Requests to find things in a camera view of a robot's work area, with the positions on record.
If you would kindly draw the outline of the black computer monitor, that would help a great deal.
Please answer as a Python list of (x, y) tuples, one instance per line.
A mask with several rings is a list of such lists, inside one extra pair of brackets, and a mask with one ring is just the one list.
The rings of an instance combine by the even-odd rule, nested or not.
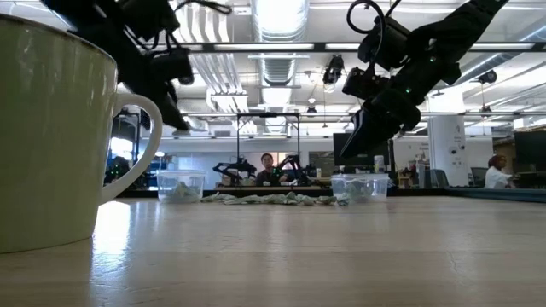
[(349, 158), (341, 156), (341, 151), (346, 145), (350, 133), (335, 133), (333, 134), (334, 142), (334, 164), (336, 166), (371, 166), (375, 164), (375, 156), (382, 156), (384, 164), (390, 164), (390, 152), (388, 142), (382, 142), (380, 145), (371, 148), (369, 151), (364, 152), (363, 146), (358, 145), (357, 149), (359, 153)]
[(533, 165), (536, 171), (546, 171), (546, 130), (514, 134), (516, 161)]

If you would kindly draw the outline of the black metal rig frame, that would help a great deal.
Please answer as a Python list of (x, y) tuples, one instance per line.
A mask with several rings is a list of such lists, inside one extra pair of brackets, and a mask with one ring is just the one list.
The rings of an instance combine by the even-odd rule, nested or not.
[[(260, 57), (261, 55), (271, 55), (273, 58), (279, 58), (284, 54), (292, 54), (294, 59), (298, 59), (301, 55), (312, 53), (320, 54), (346, 54), (357, 50), (357, 43), (184, 43), (183, 47), (189, 50), (191, 55), (223, 55), (223, 54), (247, 54), (249, 57)], [(546, 43), (539, 42), (477, 42), (468, 51), (472, 53), (488, 54), (491, 59), (498, 55), (508, 54), (524, 54), (524, 53), (546, 53)], [(337, 118), (339, 121), (351, 123), (351, 118), (356, 111), (360, 110), (362, 103), (359, 101), (357, 106), (349, 112), (330, 112), (323, 110), (319, 113), (298, 113), (300, 115), (300, 123), (302, 118), (318, 118), (323, 119)], [(182, 113), (187, 117), (197, 118), (233, 118), (237, 119), (238, 113)], [(421, 116), (424, 119), (429, 119), (435, 113), (423, 112)], [(532, 110), (532, 108), (518, 109), (513, 111), (464, 111), (460, 113), (463, 117), (479, 117), (481, 120), (492, 120), (496, 117), (531, 117), (544, 116), (546, 117), (546, 109)]]

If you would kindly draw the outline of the small clear plastic container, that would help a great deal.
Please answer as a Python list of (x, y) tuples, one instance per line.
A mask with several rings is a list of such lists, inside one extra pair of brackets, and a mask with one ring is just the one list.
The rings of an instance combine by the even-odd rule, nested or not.
[(184, 182), (187, 186), (196, 186), (199, 190), (201, 198), (203, 197), (203, 189), (206, 179), (206, 173), (204, 171), (195, 170), (178, 170), (178, 171), (165, 171), (161, 170), (157, 173), (157, 186), (158, 197), (161, 202), (163, 194), (171, 189), (174, 189), (179, 182)]

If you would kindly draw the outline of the cream ceramic mug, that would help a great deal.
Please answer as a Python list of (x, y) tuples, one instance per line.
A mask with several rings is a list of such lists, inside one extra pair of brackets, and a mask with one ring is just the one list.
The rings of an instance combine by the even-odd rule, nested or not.
[[(113, 118), (128, 105), (148, 114), (151, 136), (142, 157), (105, 184)], [(108, 53), (0, 13), (0, 253), (89, 238), (98, 207), (148, 168), (162, 125), (151, 100), (119, 92)]]

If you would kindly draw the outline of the grey office chair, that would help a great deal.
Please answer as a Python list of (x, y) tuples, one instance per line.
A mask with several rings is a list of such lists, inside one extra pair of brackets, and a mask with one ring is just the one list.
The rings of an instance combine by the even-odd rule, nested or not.
[(486, 167), (472, 167), (472, 184), (474, 187), (483, 188), (485, 186), (485, 176), (488, 169)]

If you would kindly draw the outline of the black background station frame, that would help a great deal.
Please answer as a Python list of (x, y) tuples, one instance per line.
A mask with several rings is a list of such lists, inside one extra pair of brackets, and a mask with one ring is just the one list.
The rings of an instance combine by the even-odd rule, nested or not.
[[(241, 118), (249, 118), (252, 119), (253, 117), (260, 117), (263, 119), (273, 119), (278, 117), (295, 117), (298, 120), (298, 124), (300, 124), (300, 115), (298, 113), (272, 113), (272, 112), (265, 112), (265, 113), (238, 113), (236, 115), (237, 120), (237, 153), (240, 153), (240, 129), (245, 125), (241, 124)], [(298, 146), (300, 146), (300, 139), (297, 140)]]

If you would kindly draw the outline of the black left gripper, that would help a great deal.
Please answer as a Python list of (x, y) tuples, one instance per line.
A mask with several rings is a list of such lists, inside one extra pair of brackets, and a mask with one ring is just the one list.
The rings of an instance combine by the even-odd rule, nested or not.
[(171, 86), (153, 71), (149, 60), (132, 43), (120, 43), (114, 59), (118, 64), (119, 81), (132, 93), (152, 100), (160, 110), (165, 125), (177, 130), (189, 130), (189, 125), (172, 100)]

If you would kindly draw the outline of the silver air duct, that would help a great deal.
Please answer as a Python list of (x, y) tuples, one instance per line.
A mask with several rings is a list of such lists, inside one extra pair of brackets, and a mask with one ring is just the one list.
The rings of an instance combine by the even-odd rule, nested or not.
[[(293, 43), (305, 38), (310, 0), (251, 0), (254, 40), (260, 43)], [(298, 61), (292, 54), (279, 58), (264, 55), (258, 61), (261, 100), (271, 113), (287, 111)]]

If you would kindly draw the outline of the wide clear plastic container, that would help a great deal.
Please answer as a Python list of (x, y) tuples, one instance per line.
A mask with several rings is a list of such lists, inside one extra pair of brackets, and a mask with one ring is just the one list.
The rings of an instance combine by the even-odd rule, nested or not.
[(368, 201), (383, 201), (387, 197), (387, 190), (390, 182), (390, 178), (387, 174), (338, 174), (332, 175), (331, 177), (331, 188), (333, 190), (334, 197), (338, 194), (343, 194), (345, 192), (345, 182), (360, 179), (360, 180), (370, 180), (375, 184), (375, 195), (370, 199), (364, 201), (351, 201), (351, 203), (364, 203)]

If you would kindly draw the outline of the wooden background table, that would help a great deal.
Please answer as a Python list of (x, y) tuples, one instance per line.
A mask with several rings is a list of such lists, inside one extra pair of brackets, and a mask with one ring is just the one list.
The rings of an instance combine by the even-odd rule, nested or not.
[(217, 187), (214, 191), (217, 192), (228, 192), (228, 191), (259, 191), (259, 190), (270, 190), (270, 191), (332, 191), (329, 187), (319, 187), (319, 186), (281, 186), (281, 187), (257, 187), (257, 186), (241, 186), (241, 187)]

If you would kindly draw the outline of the person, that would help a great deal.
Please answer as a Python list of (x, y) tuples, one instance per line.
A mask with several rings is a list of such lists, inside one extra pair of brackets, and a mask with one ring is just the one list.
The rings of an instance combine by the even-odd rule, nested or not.
[(488, 170), (485, 173), (485, 188), (503, 189), (513, 188), (513, 176), (505, 173), (503, 168), (507, 160), (503, 155), (496, 154), (488, 161)]
[(256, 176), (255, 183), (258, 187), (278, 187), (282, 182), (288, 180), (288, 175), (275, 175), (273, 170), (273, 157), (269, 153), (264, 153), (261, 156), (261, 163), (264, 169)]

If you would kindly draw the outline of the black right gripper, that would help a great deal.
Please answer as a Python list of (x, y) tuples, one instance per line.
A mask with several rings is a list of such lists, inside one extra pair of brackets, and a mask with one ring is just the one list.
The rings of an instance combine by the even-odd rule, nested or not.
[(354, 129), (341, 151), (349, 158), (357, 155), (358, 145), (367, 152), (392, 138), (400, 125), (413, 129), (421, 119), (417, 106), (440, 81), (453, 84), (461, 77), (461, 49), (433, 47), (411, 58), (372, 101), (379, 114), (365, 108), (356, 111), (351, 121)]

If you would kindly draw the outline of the black equipment rack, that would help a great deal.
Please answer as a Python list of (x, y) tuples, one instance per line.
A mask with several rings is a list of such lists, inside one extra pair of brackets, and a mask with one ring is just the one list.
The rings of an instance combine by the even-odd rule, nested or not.
[(127, 107), (123, 107), (113, 118), (104, 186), (120, 179), (138, 161), (141, 115), (140, 111), (130, 112)]

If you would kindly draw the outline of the white round pillar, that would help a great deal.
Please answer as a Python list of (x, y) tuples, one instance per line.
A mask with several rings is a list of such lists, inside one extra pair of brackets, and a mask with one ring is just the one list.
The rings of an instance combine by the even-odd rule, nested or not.
[(435, 113), (427, 122), (429, 157), (433, 169), (444, 171), (450, 186), (468, 185), (468, 159), (463, 93), (443, 90), (429, 96), (427, 111)]

